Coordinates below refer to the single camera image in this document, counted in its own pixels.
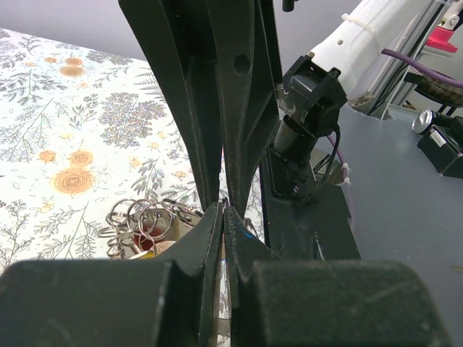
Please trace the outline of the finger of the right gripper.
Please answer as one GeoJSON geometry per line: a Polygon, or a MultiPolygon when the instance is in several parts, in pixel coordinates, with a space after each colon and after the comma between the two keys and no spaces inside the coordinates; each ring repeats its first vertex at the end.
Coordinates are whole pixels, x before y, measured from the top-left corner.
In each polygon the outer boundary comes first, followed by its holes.
{"type": "Polygon", "coordinates": [[[174,117],[203,206],[218,200],[216,47],[205,1],[120,1],[174,117]]]}

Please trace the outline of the metal disc with keyrings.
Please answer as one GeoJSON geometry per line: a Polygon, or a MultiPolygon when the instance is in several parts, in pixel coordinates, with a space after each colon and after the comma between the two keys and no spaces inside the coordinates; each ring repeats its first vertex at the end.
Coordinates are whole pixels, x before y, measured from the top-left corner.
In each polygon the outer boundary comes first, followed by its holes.
{"type": "Polygon", "coordinates": [[[111,207],[97,237],[106,241],[106,254],[111,259],[129,260],[141,253],[134,235],[143,235],[153,242],[151,251],[156,258],[199,267],[209,260],[221,260],[227,226],[236,226],[252,241],[260,240],[251,219],[235,214],[227,223],[226,211],[230,209],[226,199],[213,202],[204,211],[169,198],[123,199],[111,207]]]}

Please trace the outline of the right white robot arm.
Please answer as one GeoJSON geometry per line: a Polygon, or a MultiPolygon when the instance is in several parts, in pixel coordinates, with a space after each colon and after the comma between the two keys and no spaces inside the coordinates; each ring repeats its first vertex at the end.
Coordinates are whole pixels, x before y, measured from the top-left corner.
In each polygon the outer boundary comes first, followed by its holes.
{"type": "Polygon", "coordinates": [[[266,153],[284,194],[310,200],[297,172],[337,128],[341,107],[425,1],[362,1],[283,72],[271,1],[120,1],[184,140],[202,207],[246,210],[266,153]]]}

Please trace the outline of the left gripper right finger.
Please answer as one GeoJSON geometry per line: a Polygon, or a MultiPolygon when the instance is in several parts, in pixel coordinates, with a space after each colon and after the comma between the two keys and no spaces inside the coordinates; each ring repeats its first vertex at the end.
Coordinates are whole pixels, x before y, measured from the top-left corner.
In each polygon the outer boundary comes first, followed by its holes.
{"type": "Polygon", "coordinates": [[[429,291],[399,262],[284,260],[224,210],[233,346],[450,346],[429,291]]]}

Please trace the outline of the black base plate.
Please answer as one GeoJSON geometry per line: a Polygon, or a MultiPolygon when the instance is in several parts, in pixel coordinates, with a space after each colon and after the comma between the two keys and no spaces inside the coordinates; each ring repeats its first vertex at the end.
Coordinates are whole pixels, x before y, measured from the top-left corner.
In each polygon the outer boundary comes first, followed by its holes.
{"type": "Polygon", "coordinates": [[[265,244],[287,260],[359,260],[351,213],[338,185],[326,184],[315,200],[309,164],[289,165],[269,148],[259,168],[265,244]]]}

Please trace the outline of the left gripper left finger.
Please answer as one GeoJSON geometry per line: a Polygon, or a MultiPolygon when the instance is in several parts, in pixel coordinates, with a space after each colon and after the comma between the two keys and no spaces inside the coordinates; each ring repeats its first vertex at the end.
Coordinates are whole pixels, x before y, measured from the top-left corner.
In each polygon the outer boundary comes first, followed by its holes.
{"type": "Polygon", "coordinates": [[[28,260],[1,276],[3,346],[215,346],[223,205],[147,260],[28,260]]]}

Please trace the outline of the floral table mat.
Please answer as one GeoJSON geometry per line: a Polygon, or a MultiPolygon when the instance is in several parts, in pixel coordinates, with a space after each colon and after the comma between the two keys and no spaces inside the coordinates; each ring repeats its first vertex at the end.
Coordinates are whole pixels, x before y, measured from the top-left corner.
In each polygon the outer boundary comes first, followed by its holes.
{"type": "Polygon", "coordinates": [[[1,267],[104,258],[131,199],[199,208],[187,151],[145,61],[1,31],[1,267]]]}

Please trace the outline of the red key tag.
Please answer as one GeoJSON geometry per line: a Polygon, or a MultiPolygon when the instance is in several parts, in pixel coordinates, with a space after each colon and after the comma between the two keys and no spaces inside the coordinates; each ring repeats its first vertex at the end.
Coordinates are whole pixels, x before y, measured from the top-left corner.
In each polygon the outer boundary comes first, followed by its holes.
{"type": "Polygon", "coordinates": [[[142,252],[153,249],[153,242],[143,235],[134,235],[134,243],[142,252]]]}

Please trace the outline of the yellow key tag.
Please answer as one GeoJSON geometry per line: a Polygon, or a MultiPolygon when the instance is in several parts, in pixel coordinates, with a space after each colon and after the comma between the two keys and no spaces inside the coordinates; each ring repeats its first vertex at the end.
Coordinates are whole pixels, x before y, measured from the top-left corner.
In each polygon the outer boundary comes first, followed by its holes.
{"type": "Polygon", "coordinates": [[[156,256],[156,254],[155,254],[154,251],[148,250],[148,251],[144,251],[144,252],[135,254],[135,255],[131,256],[129,259],[130,259],[130,260],[152,259],[152,258],[154,258],[155,256],[156,256]]]}

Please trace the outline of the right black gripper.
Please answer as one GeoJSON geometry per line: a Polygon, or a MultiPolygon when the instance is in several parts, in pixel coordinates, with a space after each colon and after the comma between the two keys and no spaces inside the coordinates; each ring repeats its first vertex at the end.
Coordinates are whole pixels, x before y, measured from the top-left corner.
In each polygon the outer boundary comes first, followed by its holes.
{"type": "MultiPolygon", "coordinates": [[[[252,178],[279,123],[276,86],[282,82],[272,1],[209,1],[216,80],[230,203],[244,213],[252,178]]],[[[284,112],[269,148],[273,193],[298,205],[316,203],[339,149],[340,108],[347,102],[340,70],[324,70],[309,53],[283,78],[284,112]],[[320,181],[310,167],[321,137],[336,135],[320,181]]]]}

